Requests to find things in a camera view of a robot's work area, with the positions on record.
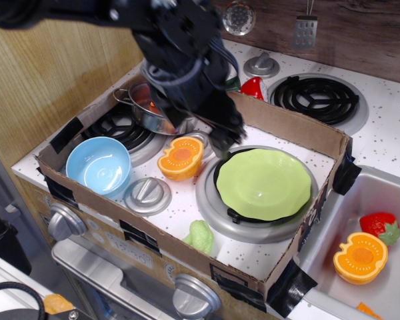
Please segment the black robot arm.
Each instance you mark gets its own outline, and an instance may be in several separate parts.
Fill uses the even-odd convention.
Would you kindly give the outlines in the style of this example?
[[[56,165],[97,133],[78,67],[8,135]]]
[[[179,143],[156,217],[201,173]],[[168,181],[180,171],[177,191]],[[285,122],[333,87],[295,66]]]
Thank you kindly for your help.
[[[172,125],[190,116],[208,124],[220,158],[244,138],[226,84],[238,64],[223,44],[221,14],[211,1],[0,1],[2,29],[44,19],[130,29],[145,58],[152,100]]]

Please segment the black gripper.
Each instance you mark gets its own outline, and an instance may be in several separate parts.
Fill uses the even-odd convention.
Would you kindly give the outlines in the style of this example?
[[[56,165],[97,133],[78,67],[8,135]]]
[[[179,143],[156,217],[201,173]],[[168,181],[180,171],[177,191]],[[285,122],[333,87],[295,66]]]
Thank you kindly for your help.
[[[245,137],[243,118],[224,88],[238,63],[221,38],[210,1],[110,1],[109,18],[132,30],[159,114],[153,132],[186,132],[192,115],[208,124],[216,156]]]

